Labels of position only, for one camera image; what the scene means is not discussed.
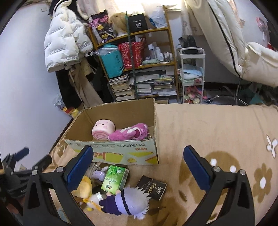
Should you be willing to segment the printed cardboard box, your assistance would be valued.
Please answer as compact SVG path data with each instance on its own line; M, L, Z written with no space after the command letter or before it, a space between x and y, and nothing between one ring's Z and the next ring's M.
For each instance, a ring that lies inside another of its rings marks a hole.
M153 98L87 108L74 119L65 141L76 152L91 146L95 162L156 165L155 113Z

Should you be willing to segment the white fluffy chick plush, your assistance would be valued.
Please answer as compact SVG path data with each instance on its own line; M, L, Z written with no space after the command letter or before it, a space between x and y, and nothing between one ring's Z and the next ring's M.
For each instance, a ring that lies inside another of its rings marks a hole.
M99 204L100 201L106 198L105 195L101 194L100 192L96 194L92 194L90 197L83 199L83 202L87 205L87 211L93 211L94 209L101 211L102 206Z

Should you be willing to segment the white-haired purple doll plush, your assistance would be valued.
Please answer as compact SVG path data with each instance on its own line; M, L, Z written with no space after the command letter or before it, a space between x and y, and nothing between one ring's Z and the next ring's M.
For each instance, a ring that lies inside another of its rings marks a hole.
M107 193L107 197L99 202L101 211L108 214L128 215L143 220L149 210L149 197L142 188L125 187L116 194Z

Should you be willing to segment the stack of books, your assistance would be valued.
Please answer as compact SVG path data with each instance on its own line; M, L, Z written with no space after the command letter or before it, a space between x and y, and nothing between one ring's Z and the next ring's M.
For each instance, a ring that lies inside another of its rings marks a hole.
M135 90L129 84L128 74L112 78L108 83L112 87L117 102L135 99Z

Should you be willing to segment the white puffer jacket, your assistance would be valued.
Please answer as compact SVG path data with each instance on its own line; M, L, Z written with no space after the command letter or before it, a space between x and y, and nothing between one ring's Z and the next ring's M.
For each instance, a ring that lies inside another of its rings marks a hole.
M52 1L52 17L44 40L45 65L48 72L68 69L93 50L86 25L69 8L72 1Z

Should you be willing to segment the yellow bear plush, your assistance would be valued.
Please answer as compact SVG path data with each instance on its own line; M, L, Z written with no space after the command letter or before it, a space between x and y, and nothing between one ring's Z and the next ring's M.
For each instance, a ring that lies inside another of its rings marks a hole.
M92 183L89 177L84 176L78 186L78 188L72 191L72 195L75 197L80 197L82 199L87 199L92 194Z

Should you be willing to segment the pink swirl roll plush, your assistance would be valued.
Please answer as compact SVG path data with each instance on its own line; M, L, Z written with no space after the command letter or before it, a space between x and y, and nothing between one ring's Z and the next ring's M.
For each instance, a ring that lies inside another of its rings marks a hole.
M107 119L98 120L92 128L92 136L97 140L108 140L108 136L115 131L115 125Z

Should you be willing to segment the teal bag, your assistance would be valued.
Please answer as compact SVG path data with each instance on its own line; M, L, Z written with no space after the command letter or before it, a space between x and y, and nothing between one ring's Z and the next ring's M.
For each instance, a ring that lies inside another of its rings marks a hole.
M105 44L104 47L98 49L95 54L100 56L107 76L110 79L122 74L124 64L121 53L116 45Z

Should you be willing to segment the magenta pink plush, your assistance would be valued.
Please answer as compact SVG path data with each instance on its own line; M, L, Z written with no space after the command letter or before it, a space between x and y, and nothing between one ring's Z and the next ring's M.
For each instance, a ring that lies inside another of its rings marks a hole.
M116 130L108 136L109 141L143 140L148 137L148 126L138 123L131 127Z

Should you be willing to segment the black box with 40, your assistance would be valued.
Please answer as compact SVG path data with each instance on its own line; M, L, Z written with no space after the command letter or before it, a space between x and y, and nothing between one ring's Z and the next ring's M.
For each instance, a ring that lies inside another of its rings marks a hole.
M144 14L128 16L128 25L131 33L148 29Z

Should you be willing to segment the red patterned gift bag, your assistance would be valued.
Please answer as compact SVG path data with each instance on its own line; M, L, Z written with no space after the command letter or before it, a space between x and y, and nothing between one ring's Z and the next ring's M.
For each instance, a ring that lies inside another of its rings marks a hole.
M122 61L125 69L131 69L132 64L135 68L138 68L143 61L144 43L132 42L132 47L128 42L121 43L118 45L118 49L122 56Z

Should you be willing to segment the white rolling cart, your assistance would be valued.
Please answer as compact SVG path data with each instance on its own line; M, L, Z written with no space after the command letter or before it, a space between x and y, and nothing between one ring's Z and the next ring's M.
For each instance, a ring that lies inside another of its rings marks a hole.
M181 68L181 102L201 104L204 98L205 85L205 50L197 47L181 48L179 50Z

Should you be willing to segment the beige coat hanging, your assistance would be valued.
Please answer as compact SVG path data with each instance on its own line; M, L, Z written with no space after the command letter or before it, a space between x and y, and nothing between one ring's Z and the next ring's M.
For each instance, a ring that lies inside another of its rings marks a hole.
M81 60L81 62L72 65L69 70L70 82L81 100L80 109L86 109L103 104L100 96L86 77L91 73L93 73L93 70L85 57Z

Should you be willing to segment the snack bags on floor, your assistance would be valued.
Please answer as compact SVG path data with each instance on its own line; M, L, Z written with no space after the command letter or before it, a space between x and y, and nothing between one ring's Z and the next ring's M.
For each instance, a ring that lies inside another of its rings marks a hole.
M64 113L66 113L67 115L71 116L72 118L76 118L77 115L80 113L78 111L78 109L76 108L73 108L73 107L70 107L70 108L67 108L63 99L62 99L62 96L61 94L57 94L56 97L54 98L53 100L53 105L60 109L61 111L63 111Z

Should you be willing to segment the green tissue pack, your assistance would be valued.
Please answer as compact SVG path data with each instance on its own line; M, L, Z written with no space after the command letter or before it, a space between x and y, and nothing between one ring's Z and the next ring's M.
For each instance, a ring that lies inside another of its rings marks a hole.
M101 189L115 195L117 190L122 190L124 188L128 174L129 170L127 168L110 165Z

